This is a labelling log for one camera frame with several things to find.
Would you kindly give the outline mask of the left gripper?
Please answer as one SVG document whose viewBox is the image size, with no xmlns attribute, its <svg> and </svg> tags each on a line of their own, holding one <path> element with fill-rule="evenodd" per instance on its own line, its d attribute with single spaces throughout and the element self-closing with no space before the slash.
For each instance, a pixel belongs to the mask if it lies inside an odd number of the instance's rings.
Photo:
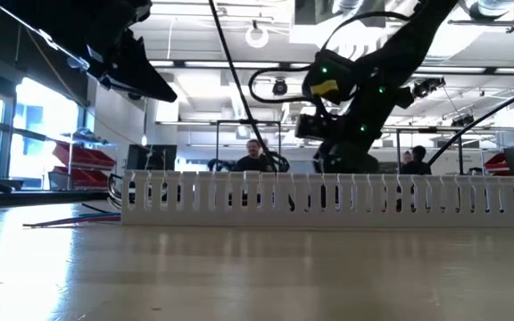
<svg viewBox="0 0 514 321">
<path fill-rule="evenodd" d="M 143 38 L 130 27 L 150 16 L 151 0 L 98 0 L 85 35 L 88 72 L 102 84 L 133 95 L 174 103 L 178 96 L 145 55 Z"/>
</svg>

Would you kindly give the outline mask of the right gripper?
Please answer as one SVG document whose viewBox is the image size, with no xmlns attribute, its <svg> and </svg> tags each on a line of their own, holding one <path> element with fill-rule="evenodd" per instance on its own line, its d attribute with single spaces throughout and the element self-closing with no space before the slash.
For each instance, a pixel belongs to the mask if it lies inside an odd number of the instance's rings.
<svg viewBox="0 0 514 321">
<path fill-rule="evenodd" d="M 356 87 L 351 100 L 333 104 L 318 96 L 310 97 L 315 112 L 299 117 L 294 134 L 320 142 L 313 157 L 316 171 L 379 171 L 378 160 L 369 154 L 369 149 L 382 136 L 382 127 L 394 107 L 407 108 L 414 102 L 405 85 L 413 72 L 414 67 L 407 63 L 355 62 Z"/>
</svg>

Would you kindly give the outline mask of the white duct cover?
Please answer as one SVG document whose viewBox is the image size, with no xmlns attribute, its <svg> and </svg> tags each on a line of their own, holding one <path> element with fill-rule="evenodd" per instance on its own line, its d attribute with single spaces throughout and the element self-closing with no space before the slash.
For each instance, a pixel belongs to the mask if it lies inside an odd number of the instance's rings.
<svg viewBox="0 0 514 321">
<path fill-rule="evenodd" d="M 87 70 L 91 60 L 85 36 L 93 10 L 89 4 L 90 0 L 0 0 L 0 11 Z"/>
</svg>

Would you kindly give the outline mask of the white slotted cable duct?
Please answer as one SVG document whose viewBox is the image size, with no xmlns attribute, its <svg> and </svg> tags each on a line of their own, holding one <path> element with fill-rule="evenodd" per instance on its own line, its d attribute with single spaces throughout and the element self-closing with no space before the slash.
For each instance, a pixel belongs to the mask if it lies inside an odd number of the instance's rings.
<svg viewBox="0 0 514 321">
<path fill-rule="evenodd" d="M 127 172 L 125 225 L 514 227 L 514 177 Z"/>
</svg>

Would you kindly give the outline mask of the black monitor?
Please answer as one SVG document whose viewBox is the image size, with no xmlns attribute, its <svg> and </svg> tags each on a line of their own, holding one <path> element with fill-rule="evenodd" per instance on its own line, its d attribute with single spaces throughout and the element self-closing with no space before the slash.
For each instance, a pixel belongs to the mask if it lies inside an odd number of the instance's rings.
<svg viewBox="0 0 514 321">
<path fill-rule="evenodd" d="M 131 144 L 125 169 L 173 170 L 177 157 L 175 144 Z"/>
</svg>

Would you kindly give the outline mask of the grey shelf rack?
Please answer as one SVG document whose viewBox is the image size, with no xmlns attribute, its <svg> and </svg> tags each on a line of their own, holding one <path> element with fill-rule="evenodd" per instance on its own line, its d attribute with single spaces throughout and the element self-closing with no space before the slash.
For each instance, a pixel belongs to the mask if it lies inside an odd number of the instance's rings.
<svg viewBox="0 0 514 321">
<path fill-rule="evenodd" d="M 55 156 L 53 156 L 53 150 L 52 150 L 52 157 L 54 160 L 53 168 L 49 170 L 52 171 L 54 167 L 65 167 L 68 169 L 68 172 L 70 172 L 72 169 L 90 169 L 90 170 L 100 170 L 104 174 L 106 174 L 108 177 L 111 173 L 116 174 L 117 173 L 117 162 L 118 162 L 118 145 L 110 143 L 108 140 L 101 138 L 100 136 L 96 136 L 91 130 L 88 128 L 80 128 L 77 129 L 75 132 L 71 133 L 63 133 L 60 134 L 60 136 L 57 139 L 53 139 L 55 144 L 57 143 L 66 143 L 70 146 L 76 145 L 80 147 L 84 147 L 87 149 L 92 150 L 100 150 L 107 155 L 109 155 L 111 158 L 113 158 L 116 161 L 116 165 L 112 169 L 96 169 L 96 168 L 82 168 L 82 167 L 74 167 L 71 165 L 65 166 L 63 165 Z M 86 190 L 86 191 L 105 191 L 107 189 L 107 186 L 105 189 L 72 189 L 72 190 Z"/>
</svg>

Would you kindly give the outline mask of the red storage bin row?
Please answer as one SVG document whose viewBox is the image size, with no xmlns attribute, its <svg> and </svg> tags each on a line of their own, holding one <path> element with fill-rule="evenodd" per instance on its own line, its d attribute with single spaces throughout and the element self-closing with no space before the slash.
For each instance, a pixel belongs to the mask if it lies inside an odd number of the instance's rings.
<svg viewBox="0 0 514 321">
<path fill-rule="evenodd" d="M 48 174 L 52 190 L 66 189 L 105 189 L 108 176 L 100 170 L 72 169 L 54 167 Z"/>
<path fill-rule="evenodd" d="M 66 143 L 57 143 L 53 150 L 53 156 L 65 166 L 112 169 L 116 165 L 113 158 L 100 150 L 87 149 L 76 145 L 70 146 Z"/>
</svg>

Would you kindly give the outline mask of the clear safety glasses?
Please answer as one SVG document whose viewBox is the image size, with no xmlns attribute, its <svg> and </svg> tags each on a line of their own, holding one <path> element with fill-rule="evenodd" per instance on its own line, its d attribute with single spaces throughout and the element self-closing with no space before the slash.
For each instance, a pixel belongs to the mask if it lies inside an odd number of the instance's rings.
<svg viewBox="0 0 514 321">
<path fill-rule="evenodd" d="M 108 197 L 107 201 L 115 208 L 116 210 L 121 209 L 122 205 L 122 183 L 123 177 L 115 175 L 113 173 L 110 174 L 107 180 L 107 192 Z"/>
</svg>

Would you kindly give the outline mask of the small red storage bin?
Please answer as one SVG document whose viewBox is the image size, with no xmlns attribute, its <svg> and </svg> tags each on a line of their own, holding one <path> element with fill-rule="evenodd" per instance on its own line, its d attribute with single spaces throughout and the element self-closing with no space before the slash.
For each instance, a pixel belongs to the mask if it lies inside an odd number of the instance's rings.
<svg viewBox="0 0 514 321">
<path fill-rule="evenodd" d="M 490 176 L 510 176 L 510 168 L 503 152 L 496 153 L 484 163 L 485 173 Z"/>
</svg>

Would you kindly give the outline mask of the black aluminium table frame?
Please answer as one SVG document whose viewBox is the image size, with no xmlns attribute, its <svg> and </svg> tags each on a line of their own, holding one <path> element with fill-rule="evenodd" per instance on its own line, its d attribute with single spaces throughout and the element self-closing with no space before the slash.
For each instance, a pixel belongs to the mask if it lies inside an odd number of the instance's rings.
<svg viewBox="0 0 514 321">
<path fill-rule="evenodd" d="M 105 201 L 107 196 L 106 191 L 13 191 L 10 186 L 0 184 L 0 208 Z"/>
</svg>

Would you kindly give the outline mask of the silver ventilation duct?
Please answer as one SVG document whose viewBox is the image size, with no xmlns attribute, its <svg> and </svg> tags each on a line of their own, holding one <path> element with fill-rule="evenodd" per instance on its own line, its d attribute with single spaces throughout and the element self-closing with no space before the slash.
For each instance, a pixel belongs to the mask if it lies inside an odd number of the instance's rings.
<svg viewBox="0 0 514 321">
<path fill-rule="evenodd" d="M 514 0 L 458 0 L 424 63 L 514 66 Z"/>
</svg>

